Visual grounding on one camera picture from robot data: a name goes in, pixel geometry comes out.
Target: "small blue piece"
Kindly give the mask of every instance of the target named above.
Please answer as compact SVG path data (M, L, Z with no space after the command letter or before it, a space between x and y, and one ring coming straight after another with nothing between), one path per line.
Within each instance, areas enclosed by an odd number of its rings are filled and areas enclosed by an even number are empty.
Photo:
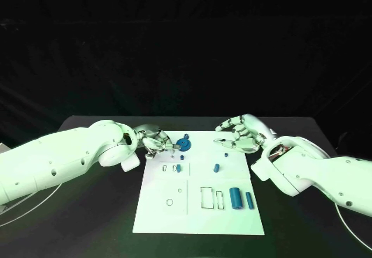
M245 193L245 196L247 196L247 201L248 201L248 207L250 207L250 210L254 209L254 202L252 202L252 196L251 196L251 193L247 192Z
M214 169L215 172L219 171L219 164L215 165L215 169Z
M176 144L180 145L179 151L185 152L185 151L188 151L190 149L192 142L189 140L189 135L188 134L183 136L183 138L180 138L177 140Z
M231 188L231 206L235 210L242 209L242 197L238 187Z

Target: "cable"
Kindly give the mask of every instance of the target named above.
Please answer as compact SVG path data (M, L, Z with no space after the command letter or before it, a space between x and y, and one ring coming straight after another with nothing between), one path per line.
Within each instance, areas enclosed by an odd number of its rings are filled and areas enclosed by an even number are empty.
M55 191L49 194L49 196L45 198L45 200L26 212L23 213L17 218L15 218L13 220L10 220L7 223L3 223L0 225L0 227L3 227L4 225L7 225L9 223L15 222L17 219L20 219L25 215L28 215L42 204L43 202L51 198L51 196L53 195L53 193L56 192L58 188L55 189Z
M345 222L345 220L343 220L343 216L342 216L342 214L340 214L340 212L339 212L339 206L338 206L336 203L335 203L335 206L336 206L336 210L338 210L338 213L339 213L339 218L340 218L340 220L342 220L342 222L343 222L343 225L346 226L346 228L348 228L350 234L355 236L356 240L363 244L363 246L372 251L372 248L363 243L363 241L359 239L359 237L355 235L355 233L352 232L350 228L348 227L346 222Z
M33 192L28 197L25 197L13 206L10 206L7 209L4 209L3 212L0 212L0 215L4 214L9 210L12 210L36 192Z

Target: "white paper sheet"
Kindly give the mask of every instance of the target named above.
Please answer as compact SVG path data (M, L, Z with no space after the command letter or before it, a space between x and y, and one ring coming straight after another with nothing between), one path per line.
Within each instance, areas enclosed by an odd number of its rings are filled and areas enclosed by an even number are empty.
M175 154L163 152L147 160L133 232L264 235L245 155L214 143L216 138L232 140L231 132L167 132L173 142L186 133L192 148ZM177 164L179 173L173 171ZM212 209L202 208L201 187L212 187ZM241 210L231 207L232 187L241 189ZM218 209L218 191L222 191L224 210ZM252 210L245 192L252 195Z

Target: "black table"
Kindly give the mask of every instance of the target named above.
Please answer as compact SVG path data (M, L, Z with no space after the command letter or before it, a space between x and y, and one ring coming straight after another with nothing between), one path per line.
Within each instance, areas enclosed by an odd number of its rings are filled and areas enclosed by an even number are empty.
M111 119L134 127L153 123L169 131L212 131L226 117L81 117L72 116L61 131ZM281 135L303 136L330 155L336 152L312 118L261 118ZM124 173L120 166L97 163L87 174L66 182L46 203L0 228L2 257L371 257L339 220L330 200L309 188L299 196L281 193L271 181L252 173L252 185L265 236L133 233L141 165ZM247 155L251 164L260 154ZM39 192L0 224L28 211L52 192ZM342 209L355 232L363 235L372 219Z

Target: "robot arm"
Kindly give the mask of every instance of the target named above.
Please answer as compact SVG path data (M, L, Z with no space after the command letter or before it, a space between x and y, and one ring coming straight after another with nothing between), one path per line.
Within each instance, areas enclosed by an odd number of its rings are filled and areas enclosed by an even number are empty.
M250 114L225 121L216 131L235 125L235 141L215 143L241 152L263 155L251 165L260 179L271 179L278 189L296 196L312 185L345 208L372 216L372 162L353 157L330 158L301 137L277 137L274 131Z
M131 128L111 120L53 133L0 154L0 205L16 198L62 184L82 175L95 162L121 164L130 171L139 166L137 147L147 158L166 149L179 149L154 125Z

